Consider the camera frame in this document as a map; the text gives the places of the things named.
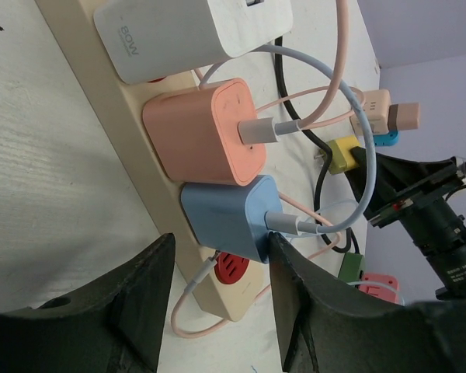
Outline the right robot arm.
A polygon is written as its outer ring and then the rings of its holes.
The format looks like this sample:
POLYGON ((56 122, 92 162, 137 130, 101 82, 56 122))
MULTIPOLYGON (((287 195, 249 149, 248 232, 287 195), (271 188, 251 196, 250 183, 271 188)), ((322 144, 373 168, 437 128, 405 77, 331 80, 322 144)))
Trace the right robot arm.
POLYGON ((466 160, 415 162, 377 154, 373 196, 364 212, 374 226, 400 222, 443 287, 439 300, 466 298, 466 226, 447 203, 466 189, 466 160))

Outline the blue USB charger cube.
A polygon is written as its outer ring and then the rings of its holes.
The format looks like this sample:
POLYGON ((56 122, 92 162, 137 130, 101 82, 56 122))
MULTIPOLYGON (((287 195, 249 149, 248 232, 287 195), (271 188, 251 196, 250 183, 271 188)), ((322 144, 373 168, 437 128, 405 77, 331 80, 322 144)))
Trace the blue USB charger cube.
POLYGON ((199 244, 269 262, 265 216, 283 210, 272 176, 258 175, 247 186, 186 183, 181 203, 199 244))

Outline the pink USB charger cube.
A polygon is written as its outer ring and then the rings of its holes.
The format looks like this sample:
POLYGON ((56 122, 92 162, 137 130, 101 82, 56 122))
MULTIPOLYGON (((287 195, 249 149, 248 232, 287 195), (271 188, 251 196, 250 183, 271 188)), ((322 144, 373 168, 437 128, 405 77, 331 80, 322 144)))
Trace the pink USB charger cube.
POLYGON ((167 177, 174 182, 245 186, 266 163, 264 145, 242 142, 238 125, 255 120, 240 78, 162 94, 146 102, 142 120, 167 177))

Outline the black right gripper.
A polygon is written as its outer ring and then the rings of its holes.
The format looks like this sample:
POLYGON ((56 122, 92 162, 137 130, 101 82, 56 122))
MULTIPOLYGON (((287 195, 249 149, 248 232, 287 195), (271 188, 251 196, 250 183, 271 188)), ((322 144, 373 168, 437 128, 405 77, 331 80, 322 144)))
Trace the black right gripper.
MULTIPOLYGON (((356 167, 345 172, 353 195, 360 202, 367 182, 367 153, 350 149, 356 167)), ((374 226, 383 228, 431 205, 462 184, 462 170, 454 158, 414 162, 376 153, 377 177, 373 196, 364 213, 374 226)))

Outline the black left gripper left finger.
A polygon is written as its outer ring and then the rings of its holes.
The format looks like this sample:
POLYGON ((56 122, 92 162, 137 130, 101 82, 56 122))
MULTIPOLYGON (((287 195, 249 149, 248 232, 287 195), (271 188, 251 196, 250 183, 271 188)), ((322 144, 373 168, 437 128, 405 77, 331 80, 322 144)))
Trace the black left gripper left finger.
POLYGON ((176 254, 173 234, 36 309, 0 313, 0 372, 155 372, 176 254))

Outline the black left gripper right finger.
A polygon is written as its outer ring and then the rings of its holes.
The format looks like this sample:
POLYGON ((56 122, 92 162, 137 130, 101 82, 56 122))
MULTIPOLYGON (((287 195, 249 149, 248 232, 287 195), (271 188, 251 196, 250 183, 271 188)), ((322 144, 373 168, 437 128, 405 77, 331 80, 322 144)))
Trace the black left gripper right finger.
POLYGON ((284 372, 466 372, 466 300, 396 305, 268 241, 284 372))

